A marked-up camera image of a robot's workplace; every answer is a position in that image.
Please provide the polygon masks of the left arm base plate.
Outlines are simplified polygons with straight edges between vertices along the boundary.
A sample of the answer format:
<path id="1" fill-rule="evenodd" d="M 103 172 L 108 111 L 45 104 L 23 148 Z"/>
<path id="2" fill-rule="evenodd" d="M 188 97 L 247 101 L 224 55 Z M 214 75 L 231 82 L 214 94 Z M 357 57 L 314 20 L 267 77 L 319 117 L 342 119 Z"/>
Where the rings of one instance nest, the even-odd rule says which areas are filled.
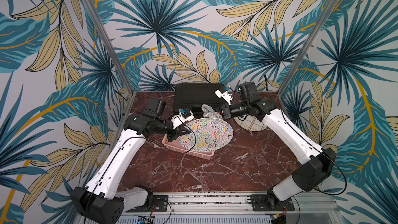
<path id="1" fill-rule="evenodd" d="M 127 213 L 155 212 L 165 213 L 170 210 L 168 195 L 154 195 L 144 206 L 138 206 L 127 211 Z"/>

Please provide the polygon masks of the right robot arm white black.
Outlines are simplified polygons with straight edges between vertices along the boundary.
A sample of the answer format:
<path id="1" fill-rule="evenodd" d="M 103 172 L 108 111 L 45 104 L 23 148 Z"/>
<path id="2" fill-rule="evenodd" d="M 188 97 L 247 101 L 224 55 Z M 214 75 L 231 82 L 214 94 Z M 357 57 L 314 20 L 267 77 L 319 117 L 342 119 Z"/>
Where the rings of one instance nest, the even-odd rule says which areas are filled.
<path id="1" fill-rule="evenodd" d="M 287 145 L 301 166 L 267 191 L 267 203 L 271 209 L 304 191 L 312 191 L 331 174 L 335 166 L 336 152 L 323 149 L 292 121 L 270 99 L 261 97 L 254 83 L 239 85 L 241 101 L 232 103 L 228 88 L 221 87 L 215 95 L 226 103 L 220 107 L 224 120 L 250 115 L 269 127 Z"/>

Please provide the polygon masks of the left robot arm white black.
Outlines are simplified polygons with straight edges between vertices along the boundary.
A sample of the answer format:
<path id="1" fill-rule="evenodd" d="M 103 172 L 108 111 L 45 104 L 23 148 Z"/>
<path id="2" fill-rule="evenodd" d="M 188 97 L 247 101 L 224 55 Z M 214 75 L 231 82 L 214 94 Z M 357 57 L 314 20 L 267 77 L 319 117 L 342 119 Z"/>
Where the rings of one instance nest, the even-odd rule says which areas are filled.
<path id="1" fill-rule="evenodd" d="M 71 201 L 84 221 L 98 224 L 115 224 L 122 213 L 132 209 L 149 211 L 153 208 L 153 191 L 137 186 L 121 193 L 117 192 L 121 179 L 138 150 L 150 135 L 165 134 L 170 141 L 190 134 L 185 122 L 194 118 L 185 107 L 171 119 L 162 119 L 165 102 L 152 98 L 139 113 L 129 115 L 123 130 L 106 161 L 85 186 L 76 187 Z"/>

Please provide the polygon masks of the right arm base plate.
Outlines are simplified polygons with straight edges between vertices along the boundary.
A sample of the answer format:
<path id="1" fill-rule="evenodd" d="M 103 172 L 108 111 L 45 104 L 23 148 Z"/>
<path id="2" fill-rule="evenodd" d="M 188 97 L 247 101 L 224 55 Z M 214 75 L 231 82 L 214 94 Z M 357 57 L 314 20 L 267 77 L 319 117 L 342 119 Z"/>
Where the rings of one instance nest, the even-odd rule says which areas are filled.
<path id="1" fill-rule="evenodd" d="M 246 200 L 254 212 L 289 212 L 294 211 L 292 199 L 279 201 L 271 195 L 250 195 Z"/>

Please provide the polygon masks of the grey dish cloth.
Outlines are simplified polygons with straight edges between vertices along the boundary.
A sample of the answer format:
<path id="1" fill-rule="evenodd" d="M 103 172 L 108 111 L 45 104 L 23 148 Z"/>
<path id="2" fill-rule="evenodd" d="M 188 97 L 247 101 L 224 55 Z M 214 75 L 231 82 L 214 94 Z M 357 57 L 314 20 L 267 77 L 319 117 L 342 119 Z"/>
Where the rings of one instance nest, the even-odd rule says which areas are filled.
<path id="1" fill-rule="evenodd" d="M 222 115 L 220 113 L 216 112 L 211 106 L 203 104 L 201 106 L 201 109 L 203 111 L 204 118 L 214 118 L 214 119 L 223 120 Z"/>

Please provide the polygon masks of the white plate colourful squiggle pattern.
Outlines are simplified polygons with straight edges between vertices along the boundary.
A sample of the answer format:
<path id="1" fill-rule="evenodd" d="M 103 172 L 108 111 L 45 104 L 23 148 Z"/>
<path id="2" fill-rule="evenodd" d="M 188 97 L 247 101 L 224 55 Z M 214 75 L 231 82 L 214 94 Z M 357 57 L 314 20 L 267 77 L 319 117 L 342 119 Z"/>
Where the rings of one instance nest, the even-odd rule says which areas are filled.
<path id="1" fill-rule="evenodd" d="M 201 118 L 186 124 L 191 133 L 180 136 L 178 141 L 186 149 L 195 152 L 211 152 L 225 147 L 233 139 L 233 128 L 224 120 Z"/>

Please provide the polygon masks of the white plate coloured plaid lines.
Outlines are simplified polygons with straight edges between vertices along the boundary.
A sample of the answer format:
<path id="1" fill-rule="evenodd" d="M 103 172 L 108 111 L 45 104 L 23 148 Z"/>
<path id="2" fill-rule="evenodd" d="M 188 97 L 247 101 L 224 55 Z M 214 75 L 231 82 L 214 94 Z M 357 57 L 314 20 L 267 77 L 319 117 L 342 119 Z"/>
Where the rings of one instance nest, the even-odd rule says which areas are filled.
<path id="1" fill-rule="evenodd" d="M 241 126 L 251 132 L 260 132 L 267 129 L 267 125 L 251 115 L 244 118 Z"/>

